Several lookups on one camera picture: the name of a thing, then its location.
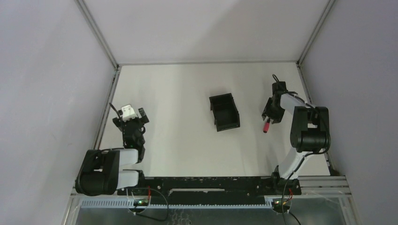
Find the red handled screwdriver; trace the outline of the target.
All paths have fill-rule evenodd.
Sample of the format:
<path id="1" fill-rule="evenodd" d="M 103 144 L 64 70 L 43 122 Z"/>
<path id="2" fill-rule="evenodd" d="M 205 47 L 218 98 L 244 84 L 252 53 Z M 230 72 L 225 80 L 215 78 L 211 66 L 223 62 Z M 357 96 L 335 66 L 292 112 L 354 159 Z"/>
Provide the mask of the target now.
<path id="1" fill-rule="evenodd" d="M 270 118 L 266 118 L 265 124 L 263 127 L 263 133 L 267 133 L 269 131 L 269 127 L 270 127 Z"/>

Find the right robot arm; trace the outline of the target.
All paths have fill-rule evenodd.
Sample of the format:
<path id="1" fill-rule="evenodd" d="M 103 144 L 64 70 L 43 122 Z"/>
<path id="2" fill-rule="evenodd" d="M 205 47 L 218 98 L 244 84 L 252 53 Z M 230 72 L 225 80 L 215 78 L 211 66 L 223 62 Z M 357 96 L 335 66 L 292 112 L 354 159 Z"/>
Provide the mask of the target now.
<path id="1" fill-rule="evenodd" d="M 265 121 L 263 132 L 267 133 L 271 124 L 280 123 L 285 112 L 292 115 L 291 149 L 272 172 L 270 182 L 275 190 L 295 188 L 302 166 L 311 157 L 327 153 L 331 146 L 328 108 L 311 105 L 289 91 L 285 82 L 276 80 L 261 115 Z"/>

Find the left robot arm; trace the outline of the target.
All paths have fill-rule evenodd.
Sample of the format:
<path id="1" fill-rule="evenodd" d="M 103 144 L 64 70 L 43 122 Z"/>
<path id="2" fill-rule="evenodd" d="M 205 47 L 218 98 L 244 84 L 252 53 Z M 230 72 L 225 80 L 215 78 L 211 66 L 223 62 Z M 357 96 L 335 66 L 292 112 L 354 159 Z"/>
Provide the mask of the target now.
<path id="1" fill-rule="evenodd" d="M 75 190 L 86 196 L 112 195 L 116 190 L 138 184 L 140 172 L 126 170 L 139 164 L 145 156 L 145 124 L 149 122 L 143 108 L 135 111 L 125 105 L 112 121 L 122 133 L 121 148 L 88 150 L 75 180 Z"/>

